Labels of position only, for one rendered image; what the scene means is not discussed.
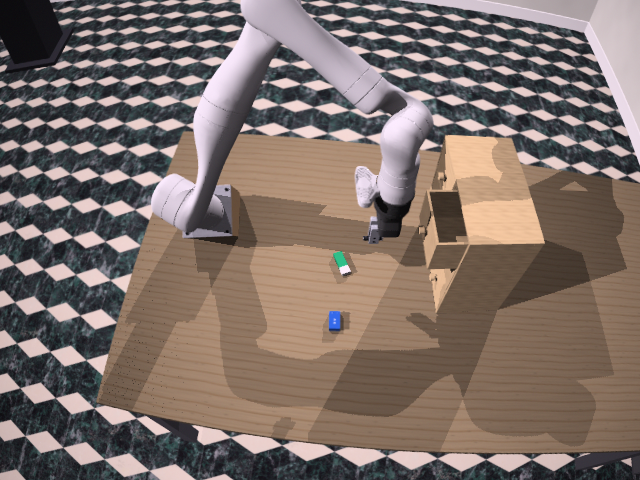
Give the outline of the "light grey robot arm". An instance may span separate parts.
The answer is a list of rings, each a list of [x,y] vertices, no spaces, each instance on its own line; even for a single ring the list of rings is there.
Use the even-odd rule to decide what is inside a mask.
[[[389,83],[322,28],[302,8],[301,0],[241,0],[241,12],[247,21],[241,36],[207,85],[194,115],[196,184],[178,174],[165,177],[151,200],[156,216],[186,233],[212,229],[221,222],[224,207],[213,195],[217,182],[281,44],[362,113],[381,109],[391,115],[380,136],[381,176],[399,188],[416,181],[418,152],[434,125],[421,101]]]

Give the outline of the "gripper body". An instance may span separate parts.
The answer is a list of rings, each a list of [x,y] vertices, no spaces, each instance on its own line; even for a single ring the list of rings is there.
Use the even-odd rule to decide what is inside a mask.
[[[379,236],[398,237],[402,219],[408,214],[415,196],[416,181],[408,187],[394,187],[383,180],[380,172],[374,175],[367,167],[358,166],[355,184],[360,207],[369,208],[374,202]]]

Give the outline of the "green and white eraser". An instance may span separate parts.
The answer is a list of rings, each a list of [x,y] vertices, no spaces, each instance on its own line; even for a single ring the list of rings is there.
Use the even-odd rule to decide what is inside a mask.
[[[344,275],[350,274],[349,266],[345,260],[345,257],[342,251],[333,253],[333,257],[337,263],[337,266],[341,272],[341,275],[344,276]]]

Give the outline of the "blue nine-volt battery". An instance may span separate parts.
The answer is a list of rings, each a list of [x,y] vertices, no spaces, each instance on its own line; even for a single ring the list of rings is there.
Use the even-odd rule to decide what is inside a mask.
[[[329,311],[329,331],[340,331],[340,311]]]

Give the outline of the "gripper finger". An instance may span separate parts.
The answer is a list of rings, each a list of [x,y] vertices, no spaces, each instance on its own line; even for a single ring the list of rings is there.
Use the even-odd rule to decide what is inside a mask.
[[[371,225],[377,225],[377,217],[371,217],[370,218],[370,226],[369,226],[368,236],[370,234]]]
[[[371,225],[368,244],[378,244],[379,238],[380,236],[378,234],[378,225]]]

